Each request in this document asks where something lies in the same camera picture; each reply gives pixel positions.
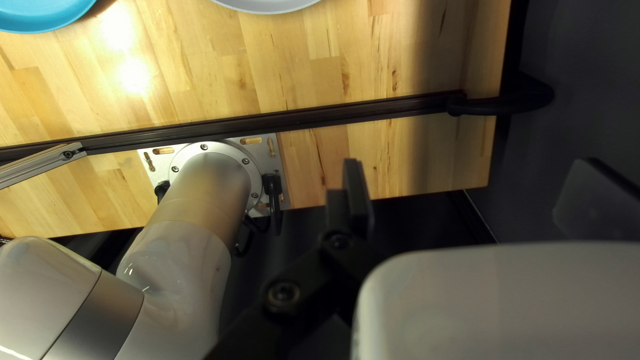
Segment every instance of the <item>black metal rail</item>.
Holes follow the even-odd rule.
[[[459,97],[463,94],[462,90],[455,90],[28,143],[0,148],[0,164],[61,143],[81,142],[87,154],[95,155],[176,143],[443,113],[447,111],[447,103],[452,96]]]

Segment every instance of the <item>black mount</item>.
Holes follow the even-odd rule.
[[[244,241],[244,245],[241,245],[240,242],[236,243],[234,255],[238,258],[243,258],[249,253],[255,234],[264,234],[269,231],[269,228],[273,230],[275,236],[280,236],[282,232],[282,210],[280,209],[282,179],[278,174],[264,174],[262,175],[262,186],[264,187],[264,193],[269,195],[269,210],[271,212],[266,219],[266,223],[262,226],[249,215],[244,216],[243,225],[249,229],[249,234]]]
[[[460,115],[513,115],[544,108],[554,99],[554,89],[542,81],[518,71],[512,79],[513,89],[500,96],[467,99],[463,94],[452,95],[447,113]]]
[[[154,188],[154,193],[158,198],[158,204],[160,204],[162,198],[166,195],[166,192],[169,191],[170,186],[171,183],[169,183],[169,180],[165,180]]]
[[[348,325],[365,276],[382,260],[362,164],[344,160],[343,189],[327,191],[327,230],[317,246],[268,281],[260,299],[220,338],[207,360],[279,360],[337,313]]]

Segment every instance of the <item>mounting plate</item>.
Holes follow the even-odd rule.
[[[223,151],[216,150],[216,143],[230,145],[233,149]],[[260,176],[268,173],[276,173],[282,178],[282,195],[280,196],[280,208],[285,210],[291,207],[289,202],[289,192],[287,190],[287,181],[284,177],[284,168],[280,159],[280,149],[278,148],[278,140],[276,134],[264,134],[251,137],[229,138],[224,140],[216,140],[215,142],[197,142],[197,143],[180,143],[165,147],[152,147],[148,149],[139,149],[138,154],[142,162],[145,164],[145,170],[151,180],[153,189],[163,181],[171,181],[175,179],[176,172],[172,171],[172,167],[177,163],[184,163],[191,155],[196,155],[203,151],[222,152],[226,155],[236,158],[240,153],[244,154],[244,158],[249,159],[248,172],[252,178],[252,193],[258,193],[257,199],[249,198],[247,214],[251,217],[263,217],[270,214],[269,196],[264,193],[261,181],[256,186],[256,171]]]

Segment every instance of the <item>wooden tabletop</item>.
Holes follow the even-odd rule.
[[[77,22],[0,32],[0,145],[464,89],[497,95],[509,0],[322,0],[282,15],[208,0],[99,0]],[[294,207],[339,187],[374,198],[484,186],[492,117],[381,120],[280,133]],[[135,151],[89,156],[0,190],[0,233],[142,226],[153,184]]]

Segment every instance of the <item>bolt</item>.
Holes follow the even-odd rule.
[[[300,299],[300,288],[291,281],[280,281],[269,288],[267,303],[273,311],[295,305]]]
[[[329,241],[334,249],[344,249],[349,246],[351,237],[345,234],[334,234]]]

